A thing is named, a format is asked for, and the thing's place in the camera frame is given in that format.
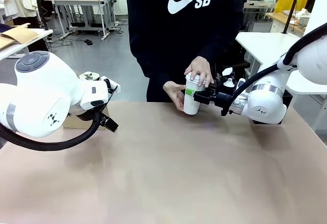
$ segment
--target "cardboard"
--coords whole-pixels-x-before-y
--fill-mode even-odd
[[[27,29],[27,25],[12,28],[0,34],[0,49],[15,42],[28,44],[38,36],[35,31]]]
[[[106,107],[103,110],[103,113],[109,117],[108,107]],[[88,128],[90,128],[91,124],[92,124],[92,121],[82,121],[76,116],[71,116],[71,117],[67,117],[67,119],[65,120],[65,122],[63,123],[62,126],[64,128],[69,128],[69,129],[87,130]],[[106,130],[106,128],[100,126],[98,128],[98,130],[99,131],[104,131],[104,130]]]

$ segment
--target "green label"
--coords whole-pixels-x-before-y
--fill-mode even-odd
[[[186,89],[186,91],[185,91],[185,95],[193,96],[194,93],[195,93],[195,90],[191,90],[191,89]]]

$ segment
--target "robot logo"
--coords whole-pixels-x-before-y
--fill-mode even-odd
[[[259,108],[259,109],[256,110],[256,111],[261,112],[261,114],[265,114],[265,113],[267,113],[267,112],[262,111],[261,108]]]
[[[52,119],[52,124],[50,126],[53,126],[56,122],[59,122],[58,120],[55,120],[55,117],[56,117],[56,113],[55,114],[50,114],[48,119],[51,118]]]

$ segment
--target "metal ring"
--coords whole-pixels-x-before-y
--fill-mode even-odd
[[[276,86],[273,85],[265,85],[265,84],[260,84],[260,85],[255,85],[251,91],[254,90],[267,90],[267,91],[271,91],[273,93],[276,93],[277,95],[279,95],[281,98],[283,98],[283,92],[281,89],[279,89]]]

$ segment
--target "gray joint cap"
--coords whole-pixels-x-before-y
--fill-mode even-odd
[[[44,66],[48,62],[49,57],[49,52],[31,52],[20,58],[15,68],[18,72],[33,72]]]

